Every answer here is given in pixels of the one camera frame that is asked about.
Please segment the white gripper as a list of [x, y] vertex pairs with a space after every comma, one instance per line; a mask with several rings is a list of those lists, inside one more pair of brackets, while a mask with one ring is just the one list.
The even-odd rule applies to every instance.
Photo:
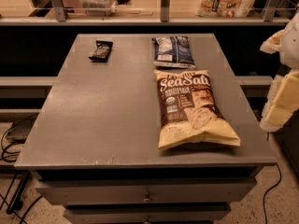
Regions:
[[[280, 62], [293, 69], [299, 68], [299, 13], [260, 46], [260, 51], [273, 54], [279, 51]], [[299, 109], [299, 70], [273, 79], [267, 102], [263, 107], [260, 127], [269, 133], [276, 132]]]

